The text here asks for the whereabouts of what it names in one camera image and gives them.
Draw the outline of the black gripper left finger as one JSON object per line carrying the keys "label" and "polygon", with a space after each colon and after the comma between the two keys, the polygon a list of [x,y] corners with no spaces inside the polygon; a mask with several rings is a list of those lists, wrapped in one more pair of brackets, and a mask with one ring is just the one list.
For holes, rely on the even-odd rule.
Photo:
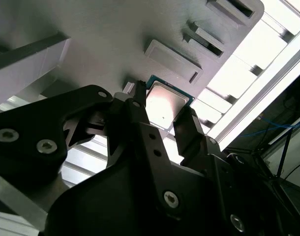
{"label": "black gripper left finger", "polygon": [[89,85],[0,114],[0,175],[35,191],[58,175],[67,152],[94,135],[108,138],[108,167],[120,160],[167,156],[146,114],[146,88],[112,97]]}

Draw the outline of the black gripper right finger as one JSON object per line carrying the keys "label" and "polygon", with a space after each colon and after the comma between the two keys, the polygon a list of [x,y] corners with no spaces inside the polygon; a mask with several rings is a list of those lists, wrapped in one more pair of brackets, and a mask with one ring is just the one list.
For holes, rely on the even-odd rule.
{"label": "black gripper right finger", "polygon": [[262,236],[260,209],[251,197],[245,170],[247,162],[237,154],[223,154],[219,144],[204,134],[195,111],[182,108],[173,123],[182,166],[200,172],[201,188],[209,215],[210,233],[224,236]]}

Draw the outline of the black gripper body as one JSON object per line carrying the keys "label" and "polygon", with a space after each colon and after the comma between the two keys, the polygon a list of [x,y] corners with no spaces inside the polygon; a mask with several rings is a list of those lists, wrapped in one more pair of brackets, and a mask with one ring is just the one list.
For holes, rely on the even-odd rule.
{"label": "black gripper body", "polygon": [[120,160],[63,193],[51,207],[47,236],[212,236],[225,229],[219,172],[202,173],[166,156]]}

